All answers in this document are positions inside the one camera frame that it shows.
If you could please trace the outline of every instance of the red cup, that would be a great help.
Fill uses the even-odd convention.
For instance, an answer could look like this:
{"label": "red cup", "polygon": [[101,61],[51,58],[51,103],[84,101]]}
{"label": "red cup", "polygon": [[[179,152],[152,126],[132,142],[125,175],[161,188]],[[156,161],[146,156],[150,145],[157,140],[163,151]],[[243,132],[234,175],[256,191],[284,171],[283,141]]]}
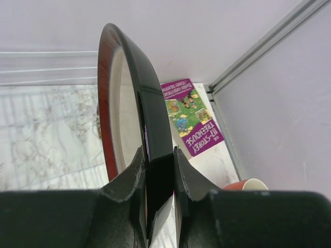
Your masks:
{"label": "red cup", "polygon": [[251,178],[235,182],[223,188],[224,190],[268,190],[268,187],[259,179]]}

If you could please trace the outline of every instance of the marble surface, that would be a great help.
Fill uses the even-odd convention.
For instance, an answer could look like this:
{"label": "marble surface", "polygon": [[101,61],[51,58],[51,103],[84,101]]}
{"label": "marble surface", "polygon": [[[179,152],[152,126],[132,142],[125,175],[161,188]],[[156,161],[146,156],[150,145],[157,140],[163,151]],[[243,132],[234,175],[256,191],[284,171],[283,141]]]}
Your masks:
{"label": "marble surface", "polygon": [[[203,85],[195,87],[212,113]],[[0,103],[0,191],[99,188],[108,182],[95,85],[0,87]],[[190,162],[221,188],[238,180],[224,142]],[[176,247],[174,216],[173,205],[153,247]]]}

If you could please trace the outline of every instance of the children's book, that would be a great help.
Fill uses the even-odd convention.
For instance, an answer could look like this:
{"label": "children's book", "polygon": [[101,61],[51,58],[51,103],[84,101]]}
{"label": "children's book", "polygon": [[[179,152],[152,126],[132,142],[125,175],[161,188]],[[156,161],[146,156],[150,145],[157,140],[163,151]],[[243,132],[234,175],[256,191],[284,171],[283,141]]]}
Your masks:
{"label": "children's book", "polygon": [[224,140],[190,79],[161,85],[170,121],[194,157]]}

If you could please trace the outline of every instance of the book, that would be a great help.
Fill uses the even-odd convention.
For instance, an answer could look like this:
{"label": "book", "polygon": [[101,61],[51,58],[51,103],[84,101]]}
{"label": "book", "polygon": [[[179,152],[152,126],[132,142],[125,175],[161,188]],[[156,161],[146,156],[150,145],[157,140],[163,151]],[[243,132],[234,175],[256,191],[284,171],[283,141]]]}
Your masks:
{"label": "book", "polygon": [[170,122],[191,156],[224,140],[209,110],[190,79],[161,85]]}

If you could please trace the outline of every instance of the metal frame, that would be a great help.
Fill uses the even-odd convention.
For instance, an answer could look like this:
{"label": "metal frame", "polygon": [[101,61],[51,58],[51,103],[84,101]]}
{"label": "metal frame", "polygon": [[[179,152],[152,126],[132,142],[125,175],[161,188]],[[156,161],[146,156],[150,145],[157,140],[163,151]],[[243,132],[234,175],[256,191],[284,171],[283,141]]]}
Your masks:
{"label": "metal frame", "polygon": [[240,57],[232,66],[230,66],[206,88],[206,92],[209,94],[208,98],[213,107],[213,111],[220,125],[222,135],[225,139],[225,144],[228,148],[230,157],[240,180],[244,175],[242,168],[238,166],[241,164],[241,162],[234,149],[234,144],[231,141],[231,137],[227,132],[227,125],[222,118],[221,111],[217,102],[214,100],[214,96],[328,2],[329,0],[305,0],[300,3],[294,10],[292,10],[263,38],[261,38],[253,47],[251,47],[242,57]]}
{"label": "metal frame", "polygon": [[329,0],[302,1],[232,66],[213,81],[209,85],[210,93],[215,95],[218,91],[223,89],[327,2],[329,2]]}

